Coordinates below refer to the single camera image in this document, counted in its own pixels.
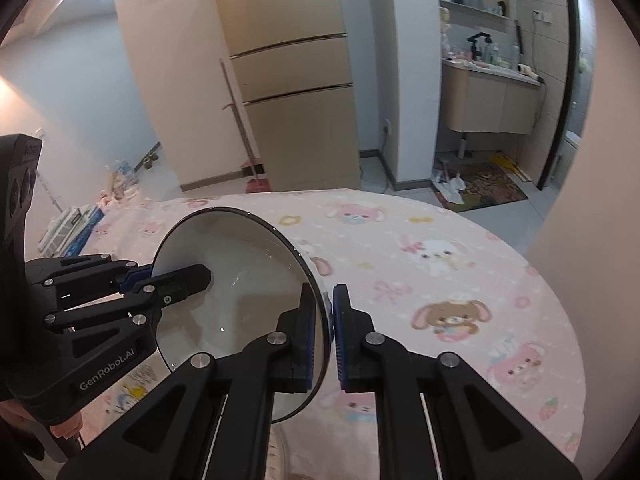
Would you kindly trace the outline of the person left hand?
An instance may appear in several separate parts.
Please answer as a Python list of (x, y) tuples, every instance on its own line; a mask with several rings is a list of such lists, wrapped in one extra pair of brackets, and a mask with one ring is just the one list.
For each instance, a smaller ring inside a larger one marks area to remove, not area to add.
[[(0, 402), (1, 417), (11, 426), (19, 430), (29, 432), (35, 419), (26, 411), (17, 400), (6, 400)], [(76, 437), (84, 426), (81, 412), (76, 413), (62, 424), (50, 427), (50, 431), (55, 438), (66, 440)]]

